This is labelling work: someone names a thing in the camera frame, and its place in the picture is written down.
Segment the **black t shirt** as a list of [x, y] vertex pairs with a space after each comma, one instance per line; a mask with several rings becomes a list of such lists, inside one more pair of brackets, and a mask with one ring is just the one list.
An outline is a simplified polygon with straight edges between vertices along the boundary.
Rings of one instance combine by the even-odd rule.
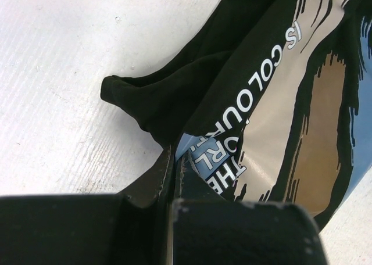
[[303, 206], [319, 228], [371, 167], [371, 0], [221, 0], [160, 70], [101, 98], [215, 193]]

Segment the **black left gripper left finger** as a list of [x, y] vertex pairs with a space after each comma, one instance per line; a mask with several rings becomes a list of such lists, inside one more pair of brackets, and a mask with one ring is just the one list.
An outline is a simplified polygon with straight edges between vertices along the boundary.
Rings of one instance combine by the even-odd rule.
[[163, 264], [174, 153], [116, 194], [1, 198], [2, 264]]

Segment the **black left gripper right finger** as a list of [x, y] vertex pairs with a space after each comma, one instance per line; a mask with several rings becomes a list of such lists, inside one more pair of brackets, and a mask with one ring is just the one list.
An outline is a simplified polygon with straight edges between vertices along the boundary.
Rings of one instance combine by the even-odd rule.
[[314, 220], [300, 206], [230, 202], [177, 163], [168, 234], [169, 264], [322, 264]]

